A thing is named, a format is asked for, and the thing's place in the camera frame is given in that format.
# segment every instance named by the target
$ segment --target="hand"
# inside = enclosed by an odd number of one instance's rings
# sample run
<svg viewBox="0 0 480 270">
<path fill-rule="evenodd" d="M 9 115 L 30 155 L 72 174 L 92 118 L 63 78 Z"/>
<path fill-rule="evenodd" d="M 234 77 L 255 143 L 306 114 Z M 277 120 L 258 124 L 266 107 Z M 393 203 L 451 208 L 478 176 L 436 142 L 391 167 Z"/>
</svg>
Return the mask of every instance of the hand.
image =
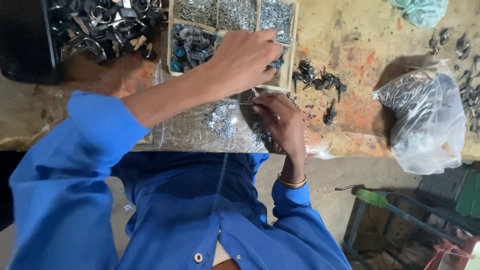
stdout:
<svg viewBox="0 0 480 270">
<path fill-rule="evenodd" d="M 275 141 L 292 161 L 305 161 L 303 112 L 284 94 L 266 94 L 254 98 L 253 110 L 260 114 Z"/>
<path fill-rule="evenodd" d="M 218 81 L 217 99 L 241 93 L 273 78 L 276 69 L 266 68 L 282 54 L 283 47 L 274 43 L 274 28 L 249 33 L 247 30 L 229 31 L 213 58 L 200 65 L 205 78 Z"/>
</svg>

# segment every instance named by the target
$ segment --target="plastic bag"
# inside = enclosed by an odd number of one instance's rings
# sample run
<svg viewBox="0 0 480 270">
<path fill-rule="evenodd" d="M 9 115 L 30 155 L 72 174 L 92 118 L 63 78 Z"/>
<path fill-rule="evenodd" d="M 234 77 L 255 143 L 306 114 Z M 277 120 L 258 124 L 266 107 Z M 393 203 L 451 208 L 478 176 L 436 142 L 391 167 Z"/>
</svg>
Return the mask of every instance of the plastic bag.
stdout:
<svg viewBox="0 0 480 270">
<path fill-rule="evenodd" d="M 430 28 L 445 16 L 448 0 L 390 0 L 396 7 L 403 8 L 405 20 L 421 27 Z"/>
<path fill-rule="evenodd" d="M 462 164 L 466 118 L 445 62 L 402 75 L 372 94 L 395 112 L 390 146 L 406 172 L 442 173 Z"/>
</svg>

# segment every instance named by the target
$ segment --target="gold bangle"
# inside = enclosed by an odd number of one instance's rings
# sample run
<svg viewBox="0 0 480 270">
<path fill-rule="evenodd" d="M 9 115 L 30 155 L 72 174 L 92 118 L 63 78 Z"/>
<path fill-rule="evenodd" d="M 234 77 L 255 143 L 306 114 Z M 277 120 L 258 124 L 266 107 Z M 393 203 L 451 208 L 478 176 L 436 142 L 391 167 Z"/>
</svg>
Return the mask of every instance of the gold bangle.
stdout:
<svg viewBox="0 0 480 270">
<path fill-rule="evenodd" d="M 283 182 L 282 179 L 280 179 L 280 176 L 282 175 L 282 173 L 279 173 L 278 176 L 277 176 L 277 179 L 280 183 L 282 184 L 286 184 L 288 186 L 302 186 L 304 185 L 306 182 L 307 182 L 307 175 L 305 175 L 305 179 L 303 179 L 303 181 L 301 183 L 298 183 L 298 184 L 291 184 L 291 183 L 287 183 L 287 182 Z"/>
</svg>

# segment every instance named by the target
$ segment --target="worker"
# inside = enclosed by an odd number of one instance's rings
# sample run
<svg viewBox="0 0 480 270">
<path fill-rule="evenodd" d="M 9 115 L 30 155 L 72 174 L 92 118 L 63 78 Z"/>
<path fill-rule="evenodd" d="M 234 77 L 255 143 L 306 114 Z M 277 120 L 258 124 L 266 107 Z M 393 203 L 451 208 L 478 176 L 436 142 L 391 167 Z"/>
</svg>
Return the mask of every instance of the worker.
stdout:
<svg viewBox="0 0 480 270">
<path fill-rule="evenodd" d="M 253 186 L 267 154 L 127 153 L 156 124 L 272 79 L 275 68 L 265 67 L 283 51 L 275 38 L 274 29 L 230 31 L 209 62 L 123 99 L 73 92 L 68 119 L 11 175 L 9 269 L 350 269 L 310 204 L 307 179 L 322 179 L 305 175 L 303 113 L 284 94 L 253 100 L 287 155 L 272 188 L 273 224 Z M 136 206 L 120 260 L 110 175 Z"/>
</svg>

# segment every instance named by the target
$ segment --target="wooden table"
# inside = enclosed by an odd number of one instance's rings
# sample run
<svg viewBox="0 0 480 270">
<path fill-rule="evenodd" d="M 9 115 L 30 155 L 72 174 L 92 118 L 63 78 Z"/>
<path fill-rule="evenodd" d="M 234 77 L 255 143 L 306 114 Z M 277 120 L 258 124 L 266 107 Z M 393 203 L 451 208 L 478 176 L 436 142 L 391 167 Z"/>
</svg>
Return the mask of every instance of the wooden table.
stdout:
<svg viewBox="0 0 480 270">
<path fill-rule="evenodd" d="M 336 105 L 338 118 L 326 126 L 323 117 L 337 91 L 327 90 L 327 96 L 313 88 L 290 93 L 306 112 L 305 143 L 310 157 L 390 157 L 390 130 L 395 122 L 393 113 L 373 100 L 372 92 L 390 80 L 406 73 L 412 66 L 429 61 L 452 59 L 449 65 L 459 64 L 458 77 L 470 68 L 473 56 L 480 54 L 480 7 L 477 0 L 450 1 L 446 16 L 435 28 L 421 29 L 406 22 L 400 10 L 387 0 L 318 1 L 298 0 L 300 4 L 295 63 L 311 60 L 315 68 L 323 66 L 332 74 L 349 79 L 348 90 Z M 425 47 L 436 31 L 452 27 L 451 41 L 438 56 Z M 155 50 L 166 59 L 167 25 L 158 27 Z M 470 57 L 458 60 L 456 40 L 467 32 L 473 45 Z M 60 86 L 32 86 L 0 80 L 0 98 L 7 96 L 10 105 L 0 108 L 0 121 L 13 123 L 0 131 L 0 149 L 26 149 L 54 125 L 66 117 L 64 106 L 73 89 L 82 89 L 124 97 L 161 82 L 160 74 L 168 79 L 166 63 L 162 71 L 157 64 L 142 61 L 137 56 L 123 57 L 108 67 L 97 66 L 89 53 L 70 57 L 65 65 L 67 83 Z M 480 83 L 474 80 L 473 85 Z M 23 89 L 11 98 L 5 91 Z M 245 92 L 241 102 L 252 97 Z M 237 111 L 238 131 L 231 140 L 219 141 L 201 120 L 210 111 L 210 104 L 197 106 L 173 117 L 152 131 L 135 150 L 267 152 L 252 144 L 251 125 L 257 121 L 248 106 Z M 307 112 L 315 115 L 312 118 Z M 267 146 L 268 151 L 278 151 Z M 480 160 L 480 139 L 467 131 L 463 157 Z"/>
</svg>

